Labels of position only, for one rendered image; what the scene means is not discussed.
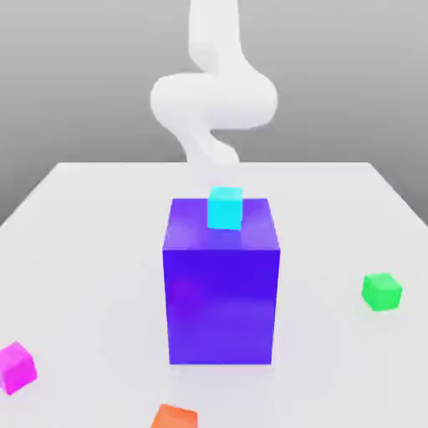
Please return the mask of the small magenta cube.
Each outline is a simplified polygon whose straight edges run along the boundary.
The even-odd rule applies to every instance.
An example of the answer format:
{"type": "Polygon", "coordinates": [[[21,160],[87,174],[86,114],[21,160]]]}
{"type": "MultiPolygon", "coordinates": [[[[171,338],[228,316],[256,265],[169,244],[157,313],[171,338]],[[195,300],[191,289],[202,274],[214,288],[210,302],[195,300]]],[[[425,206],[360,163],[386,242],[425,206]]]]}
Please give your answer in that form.
{"type": "Polygon", "coordinates": [[[19,343],[0,350],[0,389],[12,395],[38,378],[33,356],[19,343]]]}

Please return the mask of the small green cube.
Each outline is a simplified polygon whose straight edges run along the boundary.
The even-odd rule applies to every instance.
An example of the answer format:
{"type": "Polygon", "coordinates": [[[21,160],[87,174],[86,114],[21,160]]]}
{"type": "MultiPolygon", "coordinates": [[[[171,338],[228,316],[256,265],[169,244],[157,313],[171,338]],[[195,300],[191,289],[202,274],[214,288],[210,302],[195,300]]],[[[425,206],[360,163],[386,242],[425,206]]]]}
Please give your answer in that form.
{"type": "Polygon", "coordinates": [[[375,312],[397,309],[400,305],[402,286],[389,273],[364,276],[361,296],[375,312]]]}

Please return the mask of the large purple box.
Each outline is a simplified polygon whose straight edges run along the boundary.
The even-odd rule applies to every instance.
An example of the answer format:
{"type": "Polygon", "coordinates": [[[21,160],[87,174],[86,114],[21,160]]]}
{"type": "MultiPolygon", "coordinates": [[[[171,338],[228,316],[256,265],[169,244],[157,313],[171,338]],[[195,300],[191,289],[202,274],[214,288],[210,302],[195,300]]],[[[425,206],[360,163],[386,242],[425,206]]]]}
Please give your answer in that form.
{"type": "Polygon", "coordinates": [[[239,231],[207,225],[205,199],[175,198],[162,248],[171,364],[270,364],[280,245],[269,203],[239,231]]]}

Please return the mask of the small cyan cube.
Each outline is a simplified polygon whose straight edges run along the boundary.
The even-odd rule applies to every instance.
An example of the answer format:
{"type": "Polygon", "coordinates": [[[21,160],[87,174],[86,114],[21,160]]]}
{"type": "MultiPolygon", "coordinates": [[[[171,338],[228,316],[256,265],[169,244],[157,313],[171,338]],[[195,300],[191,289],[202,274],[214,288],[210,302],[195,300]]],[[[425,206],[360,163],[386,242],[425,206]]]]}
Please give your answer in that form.
{"type": "Polygon", "coordinates": [[[242,227],[243,189],[214,186],[207,200],[207,226],[238,231],[242,227]]]}

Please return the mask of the small orange cube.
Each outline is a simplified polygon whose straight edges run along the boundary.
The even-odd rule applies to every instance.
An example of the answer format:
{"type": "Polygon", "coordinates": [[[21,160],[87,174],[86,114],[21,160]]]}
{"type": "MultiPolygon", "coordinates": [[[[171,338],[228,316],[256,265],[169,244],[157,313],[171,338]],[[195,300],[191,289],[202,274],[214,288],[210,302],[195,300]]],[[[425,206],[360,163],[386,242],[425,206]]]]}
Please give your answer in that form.
{"type": "Polygon", "coordinates": [[[161,404],[150,428],[198,428],[198,414],[194,410],[161,404]]]}

